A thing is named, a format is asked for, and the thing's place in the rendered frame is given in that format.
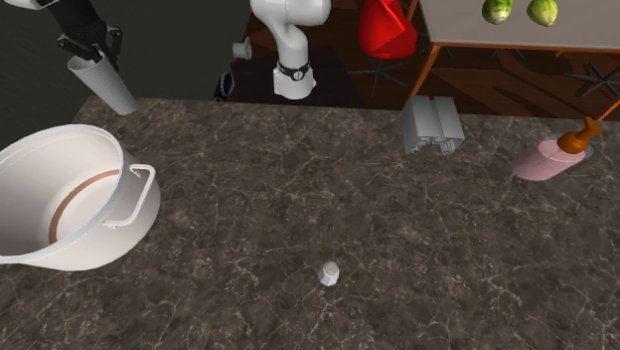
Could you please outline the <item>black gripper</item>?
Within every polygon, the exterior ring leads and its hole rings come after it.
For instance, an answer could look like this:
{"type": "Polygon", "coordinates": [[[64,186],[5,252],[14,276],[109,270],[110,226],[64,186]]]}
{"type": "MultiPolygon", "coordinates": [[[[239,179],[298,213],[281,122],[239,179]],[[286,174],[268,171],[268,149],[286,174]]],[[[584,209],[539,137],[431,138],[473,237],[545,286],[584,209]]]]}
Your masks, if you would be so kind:
{"type": "Polygon", "coordinates": [[[96,47],[106,48],[105,55],[118,71],[123,31],[117,26],[107,26],[98,16],[89,0],[59,0],[47,7],[62,28],[57,37],[58,46],[85,60],[98,63],[102,55],[96,47]]]}

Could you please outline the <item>white ribbed cup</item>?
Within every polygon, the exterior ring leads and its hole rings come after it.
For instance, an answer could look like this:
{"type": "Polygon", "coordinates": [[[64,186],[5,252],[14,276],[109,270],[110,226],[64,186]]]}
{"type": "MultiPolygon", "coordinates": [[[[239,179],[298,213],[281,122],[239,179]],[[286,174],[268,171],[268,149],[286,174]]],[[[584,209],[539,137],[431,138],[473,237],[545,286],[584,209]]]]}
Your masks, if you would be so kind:
{"type": "Polygon", "coordinates": [[[101,59],[98,62],[73,56],[67,67],[117,114],[127,115],[136,111],[139,107],[137,101],[107,56],[99,53],[101,59]]]}

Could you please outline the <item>large white pot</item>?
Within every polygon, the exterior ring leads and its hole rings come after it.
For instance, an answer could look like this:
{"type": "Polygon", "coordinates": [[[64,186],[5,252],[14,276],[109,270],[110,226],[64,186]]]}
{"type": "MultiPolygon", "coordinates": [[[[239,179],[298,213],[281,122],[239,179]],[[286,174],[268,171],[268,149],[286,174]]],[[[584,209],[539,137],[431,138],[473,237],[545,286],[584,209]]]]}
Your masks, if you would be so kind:
{"type": "Polygon", "coordinates": [[[160,208],[153,166],[109,132],[57,126],[0,151],[0,264],[79,271],[132,250],[160,208]]]}

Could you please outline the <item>dark robot stand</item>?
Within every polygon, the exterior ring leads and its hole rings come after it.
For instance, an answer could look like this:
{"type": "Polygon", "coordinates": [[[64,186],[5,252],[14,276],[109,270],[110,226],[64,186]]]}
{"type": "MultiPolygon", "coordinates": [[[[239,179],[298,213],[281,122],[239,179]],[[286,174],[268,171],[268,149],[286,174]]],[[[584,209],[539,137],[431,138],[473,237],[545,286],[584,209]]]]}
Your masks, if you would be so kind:
{"type": "Polygon", "coordinates": [[[311,47],[309,59],[317,85],[308,97],[287,99],[273,92],[272,70],[276,55],[239,60],[231,63],[235,80],[234,93],[239,102],[265,104],[297,104],[310,106],[364,106],[344,65],[331,46],[311,47]]]}

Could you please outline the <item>red chair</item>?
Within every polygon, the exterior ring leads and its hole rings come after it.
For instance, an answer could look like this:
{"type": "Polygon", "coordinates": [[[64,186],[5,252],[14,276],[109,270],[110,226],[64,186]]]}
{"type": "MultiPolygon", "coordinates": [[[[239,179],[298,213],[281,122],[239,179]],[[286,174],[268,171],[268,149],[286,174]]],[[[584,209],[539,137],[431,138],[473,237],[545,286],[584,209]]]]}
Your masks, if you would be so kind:
{"type": "Polygon", "coordinates": [[[398,0],[366,0],[358,23],[358,43],[371,68],[349,71],[349,75],[373,75],[371,96],[375,95],[379,76],[402,87],[407,84],[387,74],[400,64],[385,66],[384,61],[406,59],[416,52],[418,33],[407,19],[398,0]]]}

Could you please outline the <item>small white faceted shaker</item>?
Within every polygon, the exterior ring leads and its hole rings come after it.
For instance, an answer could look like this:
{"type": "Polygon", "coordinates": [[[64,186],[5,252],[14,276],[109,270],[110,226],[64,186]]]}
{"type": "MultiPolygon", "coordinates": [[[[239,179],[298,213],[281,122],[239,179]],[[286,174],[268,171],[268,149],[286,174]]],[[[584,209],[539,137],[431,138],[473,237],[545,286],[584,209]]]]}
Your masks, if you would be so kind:
{"type": "Polygon", "coordinates": [[[340,269],[336,262],[325,262],[318,271],[319,281],[325,286],[332,286],[337,283],[340,269]]]}

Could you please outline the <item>white ridged box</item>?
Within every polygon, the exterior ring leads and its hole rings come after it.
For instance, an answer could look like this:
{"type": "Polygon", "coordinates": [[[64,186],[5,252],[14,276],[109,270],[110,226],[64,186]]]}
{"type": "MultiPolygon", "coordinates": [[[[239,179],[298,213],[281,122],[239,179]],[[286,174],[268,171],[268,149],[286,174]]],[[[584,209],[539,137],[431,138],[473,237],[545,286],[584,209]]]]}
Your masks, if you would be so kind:
{"type": "Polygon", "coordinates": [[[448,156],[465,140],[454,99],[450,96],[412,95],[402,110],[401,126],[406,154],[436,144],[442,154],[448,156]]]}

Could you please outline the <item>grey table with wooden legs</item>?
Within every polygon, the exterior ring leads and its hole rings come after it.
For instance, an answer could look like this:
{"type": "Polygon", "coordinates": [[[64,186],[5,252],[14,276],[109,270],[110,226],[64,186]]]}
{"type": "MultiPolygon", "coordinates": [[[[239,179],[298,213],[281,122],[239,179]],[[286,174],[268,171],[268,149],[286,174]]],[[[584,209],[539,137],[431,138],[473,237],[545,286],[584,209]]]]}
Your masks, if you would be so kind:
{"type": "Polygon", "coordinates": [[[620,54],[620,0],[558,1],[558,19],[544,27],[525,14],[530,0],[514,0],[501,25],[483,19],[482,0],[411,0],[408,14],[421,9],[430,51],[409,94],[418,94],[443,47],[620,54]]]}

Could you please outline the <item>pink bottle with orange pump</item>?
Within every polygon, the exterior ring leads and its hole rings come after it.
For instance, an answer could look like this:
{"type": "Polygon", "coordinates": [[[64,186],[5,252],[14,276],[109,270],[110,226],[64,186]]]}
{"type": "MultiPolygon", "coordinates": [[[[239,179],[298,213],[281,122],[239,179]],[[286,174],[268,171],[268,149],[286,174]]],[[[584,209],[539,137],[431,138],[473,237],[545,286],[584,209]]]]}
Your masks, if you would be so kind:
{"type": "Polygon", "coordinates": [[[569,131],[547,138],[512,163],[512,172],[529,181],[545,181],[584,161],[593,153],[589,141],[601,131],[601,126],[590,116],[583,118],[579,131],[569,131]]]}

